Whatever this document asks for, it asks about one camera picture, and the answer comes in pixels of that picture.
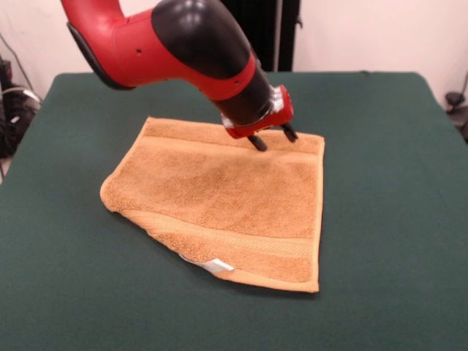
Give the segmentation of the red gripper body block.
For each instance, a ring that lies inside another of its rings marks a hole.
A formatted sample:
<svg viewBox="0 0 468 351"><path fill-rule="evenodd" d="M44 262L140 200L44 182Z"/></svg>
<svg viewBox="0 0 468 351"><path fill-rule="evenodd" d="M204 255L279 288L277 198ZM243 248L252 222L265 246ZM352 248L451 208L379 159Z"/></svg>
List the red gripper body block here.
<svg viewBox="0 0 468 351"><path fill-rule="evenodd" d="M252 125L240 126L225 118L225 129L231 137L235 139L247 138L264 129L271 127L282 128L282 125L286 123L290 123L291 125L294 107L288 90L284 85L271 88L273 106L259 121L254 122Z"/></svg>

